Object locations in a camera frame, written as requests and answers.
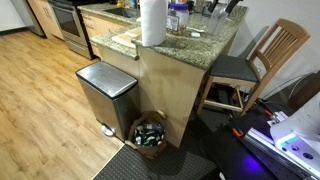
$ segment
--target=wooden floor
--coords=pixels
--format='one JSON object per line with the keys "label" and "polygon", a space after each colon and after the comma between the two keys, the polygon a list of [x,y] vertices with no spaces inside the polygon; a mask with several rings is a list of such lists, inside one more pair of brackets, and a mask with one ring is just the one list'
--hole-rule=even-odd
{"label": "wooden floor", "polygon": [[75,72],[95,61],[30,32],[0,37],[0,179],[91,179],[120,149]]}

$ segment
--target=baseboard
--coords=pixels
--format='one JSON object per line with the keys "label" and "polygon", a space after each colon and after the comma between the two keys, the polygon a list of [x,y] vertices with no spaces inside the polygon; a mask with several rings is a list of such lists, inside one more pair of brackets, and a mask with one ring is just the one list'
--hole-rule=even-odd
{"label": "baseboard", "polygon": [[28,31],[28,28],[22,27],[22,28],[16,28],[16,29],[0,31],[0,36],[5,36],[5,35],[8,35],[8,34],[18,33],[18,32],[23,32],[23,31]]}

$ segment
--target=stainless steel trash can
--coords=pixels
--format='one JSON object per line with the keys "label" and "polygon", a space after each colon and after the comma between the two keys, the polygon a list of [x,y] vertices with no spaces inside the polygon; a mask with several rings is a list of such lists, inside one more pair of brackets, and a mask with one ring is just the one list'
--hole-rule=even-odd
{"label": "stainless steel trash can", "polygon": [[126,140],[140,117],[138,81],[106,62],[84,67],[76,75],[97,120]]}

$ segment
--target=cutting board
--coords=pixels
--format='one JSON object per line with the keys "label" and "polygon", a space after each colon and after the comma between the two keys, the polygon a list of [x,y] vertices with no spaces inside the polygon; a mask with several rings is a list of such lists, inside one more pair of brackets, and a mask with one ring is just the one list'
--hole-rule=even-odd
{"label": "cutting board", "polygon": [[111,39],[127,47],[136,48],[136,45],[131,42],[132,37],[128,36],[127,34],[124,34],[124,33],[119,34],[119,35],[113,36]]}
{"label": "cutting board", "polygon": [[130,29],[127,32],[125,32],[130,37],[137,37],[141,35],[141,27]]}

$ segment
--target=trash can lid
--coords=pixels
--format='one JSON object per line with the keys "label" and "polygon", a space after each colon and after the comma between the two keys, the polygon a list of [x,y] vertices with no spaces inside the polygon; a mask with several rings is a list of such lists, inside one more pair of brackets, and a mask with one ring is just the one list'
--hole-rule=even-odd
{"label": "trash can lid", "polygon": [[110,98],[115,98],[137,84],[137,80],[106,62],[97,62],[76,72],[77,76]]}

